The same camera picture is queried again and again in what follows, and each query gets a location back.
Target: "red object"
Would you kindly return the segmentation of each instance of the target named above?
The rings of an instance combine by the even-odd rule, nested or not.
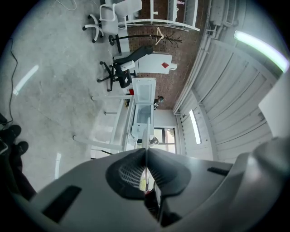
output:
[[[130,95],[134,95],[134,89],[129,89]]]
[[[167,63],[164,62],[164,63],[162,64],[162,66],[163,66],[164,68],[167,68],[167,67],[169,66],[169,64],[167,64]]]

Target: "black cable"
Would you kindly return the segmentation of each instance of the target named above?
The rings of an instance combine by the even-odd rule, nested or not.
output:
[[[12,113],[11,113],[11,102],[12,102],[12,96],[13,96],[13,77],[14,77],[14,73],[16,71],[16,68],[17,68],[17,65],[18,65],[18,60],[16,59],[16,57],[14,56],[13,52],[12,52],[12,47],[13,47],[13,38],[10,38],[11,39],[11,48],[10,48],[10,52],[11,52],[11,55],[13,56],[13,58],[15,59],[16,61],[16,66],[14,68],[14,71],[13,71],[13,74],[12,74],[12,77],[11,77],[11,95],[10,95],[10,100],[9,100],[9,112],[10,112],[10,117],[11,117],[11,120],[6,122],[6,123],[3,123],[3,125],[5,125],[2,130],[6,127],[7,124],[13,122],[13,117],[12,117]]]

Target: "brick wall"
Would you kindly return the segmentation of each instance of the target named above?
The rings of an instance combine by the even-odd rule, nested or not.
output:
[[[142,0],[143,9],[140,12],[139,19],[149,19],[150,18],[150,1]],[[162,19],[167,19],[167,8],[168,0],[155,1],[154,11],[158,11],[160,17],[165,17]],[[178,11],[178,20],[182,17],[179,13],[184,12],[181,5],[178,5],[181,9]],[[129,39],[130,51],[138,49],[140,46],[152,45],[154,46],[155,52],[169,53],[172,57],[172,63],[178,65],[175,71],[170,70],[169,74],[157,74],[157,73],[140,73],[140,77],[155,77],[157,79],[156,83],[156,94],[164,97],[164,102],[159,105],[159,109],[173,109],[175,102],[177,101],[186,80],[189,77],[190,70],[195,61],[198,48],[200,45],[201,37],[203,34],[203,28],[206,20],[206,12],[208,9],[208,0],[198,1],[198,18],[196,27],[200,28],[198,31],[182,31],[178,29],[172,29],[168,27],[160,27],[162,34],[171,35],[174,32],[173,38],[182,39],[182,43],[178,44],[178,48],[175,44],[171,44],[169,41],[160,41],[158,45],[155,46],[155,39],[150,37],[140,37]],[[130,27],[128,29],[128,35],[139,35],[139,34],[156,34],[156,27],[152,26],[136,26]]]

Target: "black office chair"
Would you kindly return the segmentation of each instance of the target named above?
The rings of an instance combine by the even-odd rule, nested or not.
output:
[[[109,73],[109,76],[102,79],[102,80],[98,79],[97,82],[100,83],[100,82],[103,82],[107,79],[110,79],[111,80],[110,89],[107,90],[108,92],[112,91],[113,82],[119,82],[122,89],[126,88],[127,86],[129,86],[132,83],[131,76],[136,77],[136,72],[134,71],[134,73],[130,73],[129,70],[122,71],[121,65],[126,63],[126,62],[129,62],[131,60],[136,62],[141,57],[143,57],[145,55],[150,55],[152,53],[153,53],[152,46],[142,46],[142,47],[138,48],[136,51],[134,51],[133,53],[131,53],[127,57],[120,58],[117,60],[113,59],[114,63],[113,63],[113,65],[110,65],[111,70],[105,62],[101,61],[100,65],[105,66],[106,70]]]

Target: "shelving unit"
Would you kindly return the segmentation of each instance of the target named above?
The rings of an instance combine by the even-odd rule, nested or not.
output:
[[[195,27],[197,10],[198,10],[198,0],[183,0],[185,1],[185,11],[184,11],[184,21],[183,23],[176,22],[177,11],[177,0],[168,0],[168,15],[167,20],[154,19],[154,1],[150,0],[150,19],[129,19],[127,21],[127,26],[162,26],[171,27],[184,31],[196,30],[199,28]]]

